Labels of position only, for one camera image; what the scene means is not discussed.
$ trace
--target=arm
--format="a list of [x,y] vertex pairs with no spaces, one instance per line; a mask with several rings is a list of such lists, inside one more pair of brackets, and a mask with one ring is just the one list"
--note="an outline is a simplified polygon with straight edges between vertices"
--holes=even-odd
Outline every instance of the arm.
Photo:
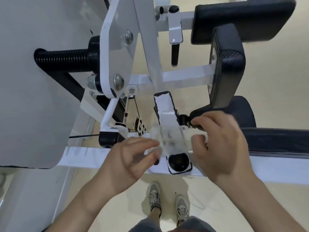
[[254,174],[247,141],[235,119],[223,112],[204,113],[191,121],[208,133],[192,137],[194,157],[208,178],[241,211],[255,232],[305,232]]
[[46,232],[87,232],[93,221],[114,196],[137,182],[159,158],[159,150],[144,156],[159,142],[129,138],[114,145],[97,174],[85,184]]

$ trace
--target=hand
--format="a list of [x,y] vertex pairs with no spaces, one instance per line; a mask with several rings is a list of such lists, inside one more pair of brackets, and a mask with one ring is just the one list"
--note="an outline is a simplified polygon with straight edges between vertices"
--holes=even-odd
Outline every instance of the hand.
[[115,144],[94,176],[94,180],[104,183],[102,193],[112,198],[136,183],[160,158],[158,149],[144,156],[145,150],[157,146],[158,141],[136,137]]
[[222,111],[206,112],[191,123],[201,125],[208,134],[192,137],[193,156],[206,176],[224,188],[231,180],[255,176],[248,144],[234,117]]

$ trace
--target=right hand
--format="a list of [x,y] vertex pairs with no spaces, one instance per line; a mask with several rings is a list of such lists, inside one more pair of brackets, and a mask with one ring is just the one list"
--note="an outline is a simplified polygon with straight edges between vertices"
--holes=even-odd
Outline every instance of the right hand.
[[224,188],[226,184],[255,177],[248,144],[233,116],[222,111],[206,112],[191,124],[201,125],[208,134],[192,137],[193,156],[206,176]]

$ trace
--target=forearm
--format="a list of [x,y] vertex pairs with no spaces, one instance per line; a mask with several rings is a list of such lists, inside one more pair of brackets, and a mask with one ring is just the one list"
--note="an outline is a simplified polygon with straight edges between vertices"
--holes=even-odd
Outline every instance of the forearm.
[[255,232],[305,232],[255,175],[231,180],[223,191]]
[[111,199],[97,195],[95,179],[85,184],[47,232],[87,232],[104,205]]

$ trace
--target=gray shorts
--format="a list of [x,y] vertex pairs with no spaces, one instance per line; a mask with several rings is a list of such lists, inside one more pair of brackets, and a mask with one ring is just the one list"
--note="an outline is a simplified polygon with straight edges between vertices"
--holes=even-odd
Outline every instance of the gray shorts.
[[[185,222],[178,226],[175,231],[216,232],[208,223],[194,216],[190,216]],[[162,230],[156,225],[155,222],[149,218],[146,218],[141,220],[129,232],[162,232]]]

